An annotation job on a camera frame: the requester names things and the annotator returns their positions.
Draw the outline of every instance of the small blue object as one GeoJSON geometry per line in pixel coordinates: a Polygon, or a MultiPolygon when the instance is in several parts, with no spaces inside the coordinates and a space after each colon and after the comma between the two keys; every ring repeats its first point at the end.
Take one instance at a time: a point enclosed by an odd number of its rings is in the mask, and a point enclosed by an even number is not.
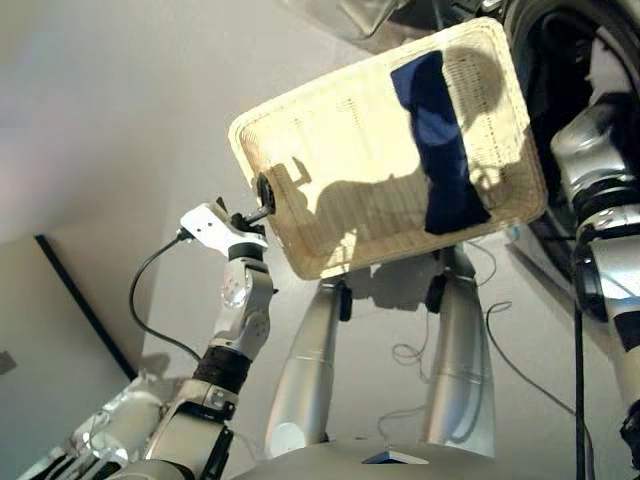
{"type": "Polygon", "coordinates": [[[391,73],[398,100],[411,114],[422,169],[432,182],[425,231],[437,235],[491,218],[469,180],[467,154],[442,64],[442,52],[432,52],[391,73]]]}

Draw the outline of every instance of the gray wall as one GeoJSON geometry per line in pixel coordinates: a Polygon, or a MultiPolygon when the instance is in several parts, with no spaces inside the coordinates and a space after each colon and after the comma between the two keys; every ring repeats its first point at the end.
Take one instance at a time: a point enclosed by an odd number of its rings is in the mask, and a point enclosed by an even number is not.
{"type": "Polygon", "coordinates": [[[16,478],[129,382],[32,239],[0,246],[0,478],[16,478]]]}

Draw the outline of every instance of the woven tray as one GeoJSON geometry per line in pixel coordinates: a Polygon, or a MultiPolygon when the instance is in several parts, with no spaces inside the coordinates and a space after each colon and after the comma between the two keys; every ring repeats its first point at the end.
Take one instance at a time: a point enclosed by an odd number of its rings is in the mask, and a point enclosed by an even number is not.
{"type": "Polygon", "coordinates": [[[240,116],[229,138],[247,180],[263,172],[270,218],[303,279],[330,277],[527,223],[546,192],[502,26],[478,19],[312,81],[240,116]],[[488,223],[424,232],[428,181],[390,74],[433,50],[488,223]]]}

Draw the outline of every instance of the white robot part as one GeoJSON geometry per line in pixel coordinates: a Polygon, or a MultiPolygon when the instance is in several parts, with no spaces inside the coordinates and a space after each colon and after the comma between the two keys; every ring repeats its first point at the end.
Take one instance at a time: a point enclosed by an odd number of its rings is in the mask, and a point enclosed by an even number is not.
{"type": "Polygon", "coordinates": [[[267,249],[264,236],[235,228],[229,214],[217,203],[203,203],[188,211],[180,219],[180,225],[205,247],[217,250],[225,257],[229,256],[229,248],[241,243],[267,249]]]}

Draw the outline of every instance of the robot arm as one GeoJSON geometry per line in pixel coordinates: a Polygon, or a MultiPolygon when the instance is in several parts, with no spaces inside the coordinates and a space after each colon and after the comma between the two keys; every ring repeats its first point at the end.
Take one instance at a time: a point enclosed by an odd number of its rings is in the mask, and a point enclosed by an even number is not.
{"type": "Polygon", "coordinates": [[[206,353],[151,438],[144,460],[112,478],[220,478],[233,439],[225,422],[233,417],[251,363],[269,335],[274,289],[263,262],[267,242],[264,227],[251,223],[273,213],[275,204],[263,178],[259,190],[264,206],[250,217],[229,216],[219,201],[182,218],[182,227],[197,240],[229,258],[222,310],[206,353]]]}
{"type": "Polygon", "coordinates": [[[621,431],[640,467],[640,182],[625,157],[629,102],[603,97],[551,144],[577,218],[574,285],[581,308],[608,322],[629,417],[621,431]]]}

